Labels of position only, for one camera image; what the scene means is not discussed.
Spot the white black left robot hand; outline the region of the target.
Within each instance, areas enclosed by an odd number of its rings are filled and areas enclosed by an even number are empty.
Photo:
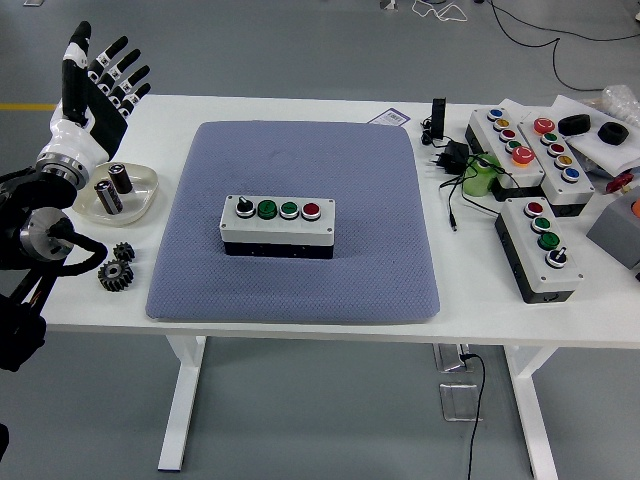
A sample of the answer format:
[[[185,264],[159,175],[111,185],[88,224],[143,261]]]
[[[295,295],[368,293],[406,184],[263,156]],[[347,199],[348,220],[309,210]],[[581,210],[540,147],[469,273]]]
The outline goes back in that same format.
[[[89,60],[91,33],[90,23],[80,22],[64,52],[61,100],[50,122],[51,141],[44,148],[84,168],[113,159],[128,118],[151,90],[144,81],[150,67],[138,64],[138,49],[117,57],[128,44],[126,36]]]

